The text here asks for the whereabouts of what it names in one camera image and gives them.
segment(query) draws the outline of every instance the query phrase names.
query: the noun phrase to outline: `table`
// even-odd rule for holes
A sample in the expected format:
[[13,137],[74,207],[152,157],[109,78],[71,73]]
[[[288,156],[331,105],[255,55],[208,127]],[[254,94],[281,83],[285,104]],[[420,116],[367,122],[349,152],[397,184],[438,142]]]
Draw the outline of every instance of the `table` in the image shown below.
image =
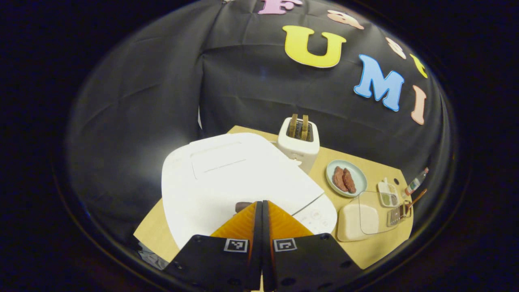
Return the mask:
[[[277,135],[241,126],[234,126],[229,131],[230,134],[240,132],[255,133],[269,141],[277,140]],[[337,211],[352,200],[351,198],[338,195],[326,181],[326,166],[332,160],[337,159],[349,161],[364,172],[367,178],[367,191],[376,192],[377,184],[384,177],[387,177],[389,181],[393,181],[393,178],[396,178],[400,182],[399,185],[395,184],[399,193],[402,193],[407,186],[402,172],[397,168],[321,147],[309,176],[325,191]],[[373,235],[362,241],[339,242],[339,245],[361,269],[366,269],[409,238],[413,227],[413,213],[411,211],[411,216],[398,224],[393,230]],[[337,226],[332,232],[334,238],[337,236],[336,228]],[[146,247],[168,262],[171,262],[180,251],[169,231],[162,199],[146,215],[133,235]]]

